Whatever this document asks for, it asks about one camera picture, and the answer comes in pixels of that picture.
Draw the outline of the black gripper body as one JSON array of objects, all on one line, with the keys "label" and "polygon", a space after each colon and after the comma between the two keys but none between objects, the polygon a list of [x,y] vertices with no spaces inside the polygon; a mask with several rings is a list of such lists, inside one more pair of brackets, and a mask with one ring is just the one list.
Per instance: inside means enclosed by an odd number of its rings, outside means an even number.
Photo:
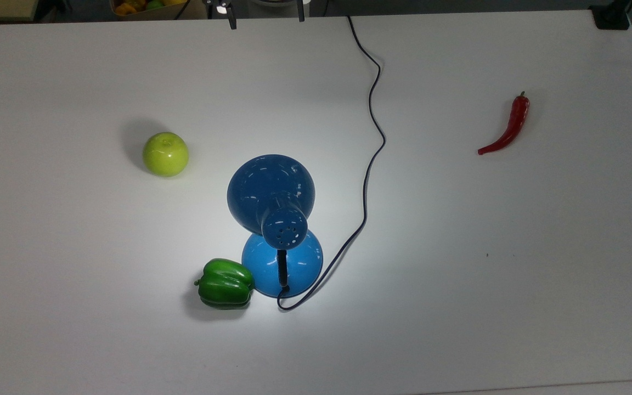
[{"label": "black gripper body", "polygon": [[206,5],[214,7],[233,7],[235,3],[253,3],[259,7],[287,7],[288,5],[296,5],[297,3],[308,4],[308,1],[204,1]]}]

